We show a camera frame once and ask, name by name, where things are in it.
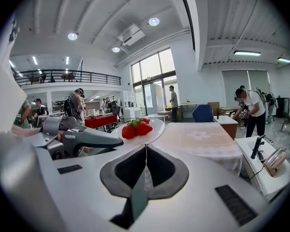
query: red table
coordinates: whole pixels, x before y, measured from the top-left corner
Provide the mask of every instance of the red table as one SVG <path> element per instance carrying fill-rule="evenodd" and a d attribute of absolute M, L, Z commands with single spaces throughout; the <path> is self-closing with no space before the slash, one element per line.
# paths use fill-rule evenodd
<path fill-rule="evenodd" d="M 117 123 L 117 118 L 115 115 L 112 116 L 100 116 L 97 118 L 87 118 L 85 119 L 85 126 L 90 127 L 90 128 L 98 128 L 102 126 L 107 126 Z"/>

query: ceiling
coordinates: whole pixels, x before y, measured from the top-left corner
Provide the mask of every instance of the ceiling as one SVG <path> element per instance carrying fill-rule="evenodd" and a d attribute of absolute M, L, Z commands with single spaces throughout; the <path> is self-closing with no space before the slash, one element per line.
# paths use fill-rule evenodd
<path fill-rule="evenodd" d="M 66 64 L 66 56 L 52 55 L 52 54 L 37 54 L 35 55 L 38 65 L 35 65 L 32 55 L 12 56 L 10 60 L 15 66 L 16 71 L 33 71 L 41 70 L 78 70 L 81 64 L 81 57 L 69 57 L 69 64 Z"/>
<path fill-rule="evenodd" d="M 150 26 L 151 17 L 158 17 L 160 23 Z M 172 0 L 25 0 L 16 18 L 20 32 L 11 60 L 22 70 L 36 68 L 30 61 L 32 55 L 45 56 L 49 61 L 45 60 L 44 66 L 50 69 L 61 66 L 62 56 L 75 59 L 75 64 L 90 57 L 115 65 L 127 53 L 114 53 L 112 48 L 120 45 L 118 37 L 130 25 L 135 24 L 145 34 L 137 47 L 151 37 L 157 40 L 160 33 L 183 28 Z M 78 33 L 77 40 L 68 39 L 70 32 Z M 125 49 L 128 54 L 135 50 L 134 45 Z"/>
<path fill-rule="evenodd" d="M 208 26 L 200 31 L 207 35 L 206 44 L 200 45 L 205 48 L 203 68 L 230 62 L 280 67 L 284 64 L 277 62 L 278 57 L 290 59 L 290 31 L 268 0 L 205 1 Z M 148 24 L 153 16 L 160 19 L 155 27 Z M 20 32 L 11 60 L 20 71 L 65 69 L 65 56 L 70 57 L 73 70 L 81 58 L 88 57 L 115 66 L 147 44 L 189 26 L 182 0 L 25 0 L 16 17 Z M 127 53 L 112 52 L 121 44 L 118 37 L 132 24 L 145 37 L 124 46 Z M 75 41 L 67 37 L 72 31 L 79 34 Z M 261 52 L 261 56 L 235 56 L 235 50 Z M 33 64 L 33 55 L 41 66 Z"/>
<path fill-rule="evenodd" d="M 275 66 L 278 57 L 290 59 L 290 31 L 270 1 L 207 1 L 204 67 L 223 62 L 257 62 Z M 261 56 L 236 56 L 234 50 L 261 52 Z"/>
<path fill-rule="evenodd" d="M 61 102 L 61 101 L 65 101 L 69 95 L 72 94 L 74 90 L 71 91 L 53 91 L 52 93 L 52 103 L 56 103 L 56 102 Z M 83 98 L 83 100 L 85 101 L 89 101 L 93 98 L 95 98 L 97 95 L 100 95 L 101 97 L 105 97 L 105 96 L 109 96 L 109 95 L 113 95 L 114 91 L 109 91 L 109 90 L 84 90 L 84 94 L 85 97 Z M 41 99 L 42 104 L 47 105 L 47 97 L 46 97 L 46 92 L 43 93 L 36 93 L 36 94 L 29 94 L 27 96 L 27 100 L 29 102 L 33 102 L 34 100 L 36 100 L 37 98 Z"/>

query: strawberry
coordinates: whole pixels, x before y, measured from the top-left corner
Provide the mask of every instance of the strawberry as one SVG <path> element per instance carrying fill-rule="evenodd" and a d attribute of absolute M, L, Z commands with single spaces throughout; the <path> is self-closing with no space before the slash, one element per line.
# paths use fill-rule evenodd
<path fill-rule="evenodd" d="M 148 125 L 146 122 L 144 121 L 141 121 L 137 128 L 136 128 L 136 133 L 139 135 L 139 136 L 144 136 L 146 135 L 147 133 L 151 132 L 153 130 L 153 128 Z"/>
<path fill-rule="evenodd" d="M 146 122 L 147 124 L 149 124 L 150 119 L 149 118 L 143 118 L 143 121 Z"/>
<path fill-rule="evenodd" d="M 132 139 L 135 137 L 135 129 L 131 125 L 126 125 L 122 131 L 121 136 L 125 139 Z"/>

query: balcony railing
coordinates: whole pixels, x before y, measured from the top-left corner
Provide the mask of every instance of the balcony railing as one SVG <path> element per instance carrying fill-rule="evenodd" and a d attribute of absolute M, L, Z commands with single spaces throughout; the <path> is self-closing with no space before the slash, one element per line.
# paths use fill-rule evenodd
<path fill-rule="evenodd" d="M 121 85 L 120 77 L 94 72 L 40 70 L 14 73 L 14 78 L 20 86 L 38 83 L 81 82 Z"/>

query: backpack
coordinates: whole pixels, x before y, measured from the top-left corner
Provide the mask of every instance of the backpack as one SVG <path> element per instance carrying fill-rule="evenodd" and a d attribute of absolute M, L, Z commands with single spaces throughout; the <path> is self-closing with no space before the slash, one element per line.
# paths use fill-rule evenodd
<path fill-rule="evenodd" d="M 74 104 L 72 102 L 72 99 L 74 96 L 75 96 L 75 94 L 70 95 L 65 100 L 63 107 L 64 107 L 65 116 L 76 118 L 76 116 L 80 113 L 76 111 Z"/>
<path fill-rule="evenodd" d="M 278 108 L 278 101 L 277 101 L 276 97 L 273 95 L 272 92 L 269 92 L 269 94 L 272 96 L 272 99 L 274 100 L 275 107 Z"/>
<path fill-rule="evenodd" d="M 258 89 L 258 88 L 255 88 L 255 89 L 252 90 L 252 91 L 255 91 L 255 92 L 260 96 L 261 101 L 262 101 L 262 103 L 263 103 L 263 105 L 264 105 L 264 107 L 265 107 L 265 104 L 266 104 L 266 97 L 265 97 L 264 95 L 262 95 L 261 90 Z"/>

